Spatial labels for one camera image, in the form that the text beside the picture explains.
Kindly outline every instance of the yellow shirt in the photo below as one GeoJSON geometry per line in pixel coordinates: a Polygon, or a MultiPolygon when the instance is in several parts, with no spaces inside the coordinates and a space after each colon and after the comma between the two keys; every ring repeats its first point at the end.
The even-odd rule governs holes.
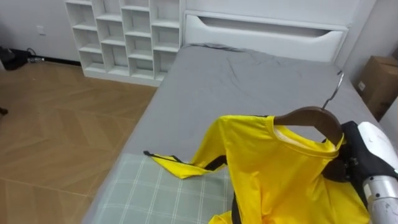
{"type": "MultiPolygon", "coordinates": [[[[213,172],[217,163],[220,169],[225,156],[242,223],[369,223],[351,184],[321,175],[339,146],[274,126],[273,116],[230,115],[211,125],[189,164],[147,155],[182,179],[213,172]]],[[[214,216],[210,223],[232,223],[231,212],[214,216]]]]}

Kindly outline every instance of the wooden floor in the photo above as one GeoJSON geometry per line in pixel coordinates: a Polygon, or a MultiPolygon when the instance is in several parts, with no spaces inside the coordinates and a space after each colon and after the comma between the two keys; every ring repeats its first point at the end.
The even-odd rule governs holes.
{"type": "Polygon", "coordinates": [[[68,65],[0,72],[0,224],[79,223],[155,91],[68,65]]]}

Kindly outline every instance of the checkered mat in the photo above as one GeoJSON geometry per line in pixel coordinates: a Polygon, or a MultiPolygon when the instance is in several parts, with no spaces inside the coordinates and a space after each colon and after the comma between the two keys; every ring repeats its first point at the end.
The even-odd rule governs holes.
{"type": "Polygon", "coordinates": [[[208,223],[232,199],[228,169],[180,180],[147,156],[123,154],[92,223],[208,223]]]}

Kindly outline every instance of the bed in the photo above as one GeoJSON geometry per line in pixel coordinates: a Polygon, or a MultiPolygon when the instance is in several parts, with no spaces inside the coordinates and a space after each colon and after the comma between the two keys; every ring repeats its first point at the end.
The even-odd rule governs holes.
{"type": "MultiPolygon", "coordinates": [[[[197,27],[187,26],[190,33],[197,27]]],[[[178,52],[83,223],[208,223],[214,214],[230,209],[233,189],[228,170],[182,181],[142,152],[189,161],[217,117],[286,114],[303,106],[322,106],[339,80],[340,69],[333,62],[344,33],[330,50],[321,53],[324,55],[308,54],[320,61],[244,49],[244,44],[193,44],[194,36],[184,36],[187,45],[178,52]]],[[[347,79],[327,109],[341,123],[352,120],[377,125],[347,79]]],[[[323,139],[313,128],[292,130],[306,138],[323,139]]]]}

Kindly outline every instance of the headboard drawer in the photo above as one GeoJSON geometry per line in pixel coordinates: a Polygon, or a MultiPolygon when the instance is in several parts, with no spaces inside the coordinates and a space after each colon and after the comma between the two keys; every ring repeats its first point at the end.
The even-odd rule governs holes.
{"type": "Polygon", "coordinates": [[[231,17],[222,14],[199,16],[186,11],[184,44],[212,43],[257,50],[267,54],[334,62],[347,28],[297,21],[231,17]]]}

